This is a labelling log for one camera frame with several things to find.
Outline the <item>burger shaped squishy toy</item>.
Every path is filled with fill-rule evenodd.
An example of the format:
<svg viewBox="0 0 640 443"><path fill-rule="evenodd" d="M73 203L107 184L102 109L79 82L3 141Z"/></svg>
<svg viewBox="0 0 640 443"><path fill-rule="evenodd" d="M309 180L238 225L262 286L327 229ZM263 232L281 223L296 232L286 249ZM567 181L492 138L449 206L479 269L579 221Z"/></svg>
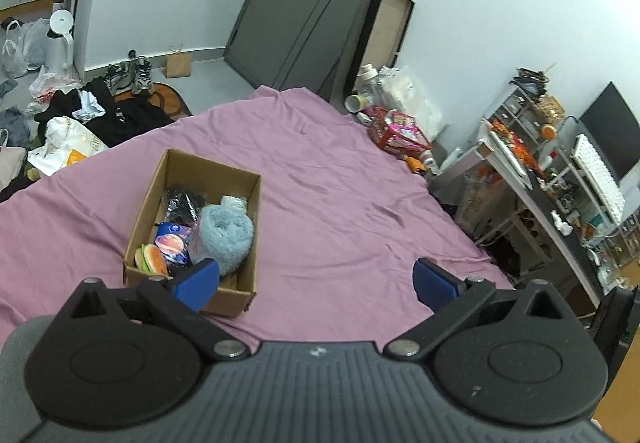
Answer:
<svg viewBox="0 0 640 443"><path fill-rule="evenodd" d="M166 261L154 244L143 244L134 253L134 265L146 274L168 276Z"/></svg>

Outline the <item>blue tissue pack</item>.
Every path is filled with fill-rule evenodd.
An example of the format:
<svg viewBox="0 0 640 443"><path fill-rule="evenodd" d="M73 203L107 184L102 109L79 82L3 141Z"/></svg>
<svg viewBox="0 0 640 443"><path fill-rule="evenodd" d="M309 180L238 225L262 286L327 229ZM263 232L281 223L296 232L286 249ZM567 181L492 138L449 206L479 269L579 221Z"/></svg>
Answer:
<svg viewBox="0 0 640 443"><path fill-rule="evenodd" d="M174 222L157 223L154 245L160 249L169 267L189 267L191 264L188 244L191 241L190 226Z"/></svg>

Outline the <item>grey pink plush toy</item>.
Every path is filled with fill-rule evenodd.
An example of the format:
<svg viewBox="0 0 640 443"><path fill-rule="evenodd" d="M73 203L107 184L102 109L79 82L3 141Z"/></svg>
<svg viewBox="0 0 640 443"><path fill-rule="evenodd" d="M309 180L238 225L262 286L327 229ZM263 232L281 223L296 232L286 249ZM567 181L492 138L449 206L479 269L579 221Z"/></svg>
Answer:
<svg viewBox="0 0 640 443"><path fill-rule="evenodd" d="M205 206L192 229L188 252L198 264L214 259L221 277L241 267L253 245L254 224L247 214L220 205Z"/></svg>

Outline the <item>black mesh fabric bundle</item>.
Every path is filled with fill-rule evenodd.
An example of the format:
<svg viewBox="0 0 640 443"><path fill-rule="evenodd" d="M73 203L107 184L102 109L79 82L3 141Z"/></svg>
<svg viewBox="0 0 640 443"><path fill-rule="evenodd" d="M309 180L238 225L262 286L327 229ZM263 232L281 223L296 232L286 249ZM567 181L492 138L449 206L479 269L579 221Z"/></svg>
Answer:
<svg viewBox="0 0 640 443"><path fill-rule="evenodd" d="M163 194L164 221L194 226L206 205L205 197L183 188L169 188Z"/></svg>

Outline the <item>white soft pouch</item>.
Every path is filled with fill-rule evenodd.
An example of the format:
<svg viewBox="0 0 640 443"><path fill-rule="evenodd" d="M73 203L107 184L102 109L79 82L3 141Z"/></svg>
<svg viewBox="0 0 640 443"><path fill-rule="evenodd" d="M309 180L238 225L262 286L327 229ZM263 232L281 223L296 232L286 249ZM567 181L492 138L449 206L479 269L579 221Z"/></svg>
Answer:
<svg viewBox="0 0 640 443"><path fill-rule="evenodd" d="M248 201L245 197L224 195L221 197L219 205L247 214Z"/></svg>

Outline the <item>white keyboard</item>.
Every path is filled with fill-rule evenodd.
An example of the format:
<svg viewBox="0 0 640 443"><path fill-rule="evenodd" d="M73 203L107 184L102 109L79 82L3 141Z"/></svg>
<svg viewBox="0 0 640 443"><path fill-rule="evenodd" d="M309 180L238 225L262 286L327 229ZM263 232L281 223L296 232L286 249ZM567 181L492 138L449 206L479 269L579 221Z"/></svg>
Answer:
<svg viewBox="0 0 640 443"><path fill-rule="evenodd" d="M623 220L625 198L600 154L584 133L576 137L573 159L582 169L612 221L619 225Z"/></svg>

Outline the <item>pink bed sheet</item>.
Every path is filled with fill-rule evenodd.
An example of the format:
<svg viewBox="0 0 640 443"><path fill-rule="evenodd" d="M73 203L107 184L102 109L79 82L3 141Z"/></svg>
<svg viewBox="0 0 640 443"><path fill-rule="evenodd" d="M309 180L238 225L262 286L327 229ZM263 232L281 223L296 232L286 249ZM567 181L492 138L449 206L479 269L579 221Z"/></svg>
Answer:
<svg viewBox="0 0 640 443"><path fill-rule="evenodd" d="M1 333L54 314L82 279L122 285L122 258L169 148L262 178L257 293L219 325L264 340L385 343L427 318L411 269L508 282L423 179L304 89L256 90L135 137L1 206Z"/></svg>

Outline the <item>white desk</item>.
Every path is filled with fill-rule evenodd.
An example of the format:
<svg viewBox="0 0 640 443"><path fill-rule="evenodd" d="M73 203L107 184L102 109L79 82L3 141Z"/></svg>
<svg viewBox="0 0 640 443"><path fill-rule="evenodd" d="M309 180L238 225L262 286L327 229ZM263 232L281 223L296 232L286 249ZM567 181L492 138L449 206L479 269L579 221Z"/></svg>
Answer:
<svg viewBox="0 0 640 443"><path fill-rule="evenodd" d="M477 138L472 146L430 182L428 185L430 192L437 194L442 190L450 189L454 180L480 163L491 166L518 196L520 202L533 214L552 243L558 248L591 303L597 307L604 297L604 293L597 279L597 272L588 258L587 249L582 247L575 233L564 236L555 227L551 215L555 209L552 200L542 192L534 177L521 177L518 170L506 161L506 154L503 154L502 148L499 148L497 142L492 140L487 120L480 121Z"/></svg>

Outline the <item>pink snack packet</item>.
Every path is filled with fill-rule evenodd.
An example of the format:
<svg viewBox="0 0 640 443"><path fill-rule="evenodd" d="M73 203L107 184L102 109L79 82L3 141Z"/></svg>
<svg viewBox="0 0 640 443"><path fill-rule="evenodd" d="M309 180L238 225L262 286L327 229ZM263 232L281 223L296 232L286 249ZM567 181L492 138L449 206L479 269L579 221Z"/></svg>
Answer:
<svg viewBox="0 0 640 443"><path fill-rule="evenodd" d="M416 136L416 133L418 132L416 119L414 119L410 115L406 115L396 110L390 111L388 113L386 122L390 129L406 138L414 138Z"/></svg>

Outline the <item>black monitor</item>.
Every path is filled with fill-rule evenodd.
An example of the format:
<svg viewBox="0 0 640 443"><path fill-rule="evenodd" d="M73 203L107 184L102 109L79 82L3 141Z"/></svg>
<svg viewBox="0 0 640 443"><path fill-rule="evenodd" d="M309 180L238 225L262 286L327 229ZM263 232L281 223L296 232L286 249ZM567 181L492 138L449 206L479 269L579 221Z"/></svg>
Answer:
<svg viewBox="0 0 640 443"><path fill-rule="evenodd" d="M639 122L612 81L580 121L596 142L617 181L639 163Z"/></svg>

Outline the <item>black clothes pile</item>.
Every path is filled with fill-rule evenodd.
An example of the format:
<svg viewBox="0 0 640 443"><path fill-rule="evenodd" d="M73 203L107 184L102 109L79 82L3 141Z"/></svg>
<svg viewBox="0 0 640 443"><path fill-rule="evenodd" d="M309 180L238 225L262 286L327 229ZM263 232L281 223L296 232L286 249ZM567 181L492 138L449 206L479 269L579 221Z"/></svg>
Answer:
<svg viewBox="0 0 640 443"><path fill-rule="evenodd" d="M160 108L141 98L116 102L101 78L91 80L84 90L96 97L105 114L89 120L85 127L108 148L124 143L140 134L171 125L174 121ZM47 122L54 117L72 117L80 108L79 91L56 91L48 108L35 116L38 138L44 142Z"/></svg>

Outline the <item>grey drawer organizer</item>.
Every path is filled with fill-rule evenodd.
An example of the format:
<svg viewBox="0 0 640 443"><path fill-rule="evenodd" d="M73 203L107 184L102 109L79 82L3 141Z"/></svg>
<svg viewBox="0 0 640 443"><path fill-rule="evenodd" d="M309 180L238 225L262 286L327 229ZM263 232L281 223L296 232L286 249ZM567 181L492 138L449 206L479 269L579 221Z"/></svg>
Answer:
<svg viewBox="0 0 640 443"><path fill-rule="evenodd" d="M490 122L501 122L532 151L546 142L541 134L544 117L538 113L535 102L518 87L511 86L491 107L486 118Z"/></svg>

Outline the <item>pair of sneakers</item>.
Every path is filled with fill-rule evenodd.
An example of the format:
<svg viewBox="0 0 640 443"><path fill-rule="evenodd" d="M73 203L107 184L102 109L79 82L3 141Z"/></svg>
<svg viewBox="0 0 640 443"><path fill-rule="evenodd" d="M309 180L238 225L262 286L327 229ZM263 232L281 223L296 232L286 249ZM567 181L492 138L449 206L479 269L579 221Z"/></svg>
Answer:
<svg viewBox="0 0 640 443"><path fill-rule="evenodd" d="M130 90L133 96L148 98L154 91L152 68L152 63L144 55L130 50L128 59L107 66L103 79L113 96Z"/></svg>

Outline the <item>clear plastic bottle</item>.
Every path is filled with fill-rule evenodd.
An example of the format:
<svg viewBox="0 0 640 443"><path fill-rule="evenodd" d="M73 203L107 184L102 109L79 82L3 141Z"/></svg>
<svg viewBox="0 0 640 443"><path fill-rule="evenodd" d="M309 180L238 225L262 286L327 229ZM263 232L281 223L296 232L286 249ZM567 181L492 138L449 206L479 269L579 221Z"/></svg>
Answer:
<svg viewBox="0 0 640 443"><path fill-rule="evenodd" d="M364 64L358 70L355 90L360 96L372 100L388 99L392 96L392 79L396 74L396 68L376 68L372 64Z"/></svg>

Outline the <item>wooden framed board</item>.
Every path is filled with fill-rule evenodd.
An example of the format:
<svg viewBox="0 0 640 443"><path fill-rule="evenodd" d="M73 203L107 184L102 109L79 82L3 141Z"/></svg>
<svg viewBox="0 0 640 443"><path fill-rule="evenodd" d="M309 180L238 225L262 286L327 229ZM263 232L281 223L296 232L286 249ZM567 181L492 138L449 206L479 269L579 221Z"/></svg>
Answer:
<svg viewBox="0 0 640 443"><path fill-rule="evenodd" d="M355 49L350 57L344 90L355 88L358 72L371 64L379 70L394 67L404 42L414 2L412 0L369 0L360 29L356 30Z"/></svg>

